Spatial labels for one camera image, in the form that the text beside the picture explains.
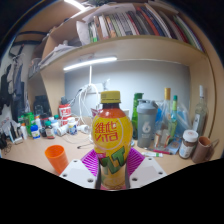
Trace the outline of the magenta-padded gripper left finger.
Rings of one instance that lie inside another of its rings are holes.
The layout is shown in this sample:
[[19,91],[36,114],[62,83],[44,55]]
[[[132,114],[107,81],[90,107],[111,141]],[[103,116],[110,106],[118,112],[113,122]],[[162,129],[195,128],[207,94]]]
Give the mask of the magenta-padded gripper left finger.
[[89,189],[100,188],[100,164],[94,150],[81,159],[73,159],[60,177],[76,185]]

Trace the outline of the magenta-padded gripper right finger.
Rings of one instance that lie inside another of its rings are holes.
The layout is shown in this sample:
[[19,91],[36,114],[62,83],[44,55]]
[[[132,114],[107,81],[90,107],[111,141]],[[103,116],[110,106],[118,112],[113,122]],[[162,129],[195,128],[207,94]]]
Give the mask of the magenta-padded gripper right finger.
[[132,148],[126,160],[125,183],[128,189],[140,188],[166,176],[166,172],[155,158],[162,154],[155,152],[140,153]]

